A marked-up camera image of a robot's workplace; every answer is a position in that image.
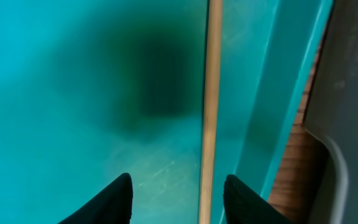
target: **teal surface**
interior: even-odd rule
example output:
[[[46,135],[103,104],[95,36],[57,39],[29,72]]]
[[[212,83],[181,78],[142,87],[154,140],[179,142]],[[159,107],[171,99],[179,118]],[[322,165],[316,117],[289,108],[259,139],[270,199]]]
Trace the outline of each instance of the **teal surface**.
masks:
[[[119,174],[131,223],[196,223],[205,1],[0,1],[0,223],[57,223]]]
[[[269,196],[330,0],[225,0],[213,223]],[[196,223],[207,0],[0,1],[0,223],[56,223],[122,172],[131,223]]]
[[[212,223],[228,174],[268,199],[331,4],[224,1]]]

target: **wooden edge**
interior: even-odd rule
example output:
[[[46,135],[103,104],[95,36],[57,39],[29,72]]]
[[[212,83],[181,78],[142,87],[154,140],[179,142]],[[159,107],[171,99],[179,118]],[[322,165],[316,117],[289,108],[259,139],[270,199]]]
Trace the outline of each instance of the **wooden edge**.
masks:
[[[223,0],[209,0],[199,224],[211,223],[211,197],[221,68],[222,11]]]

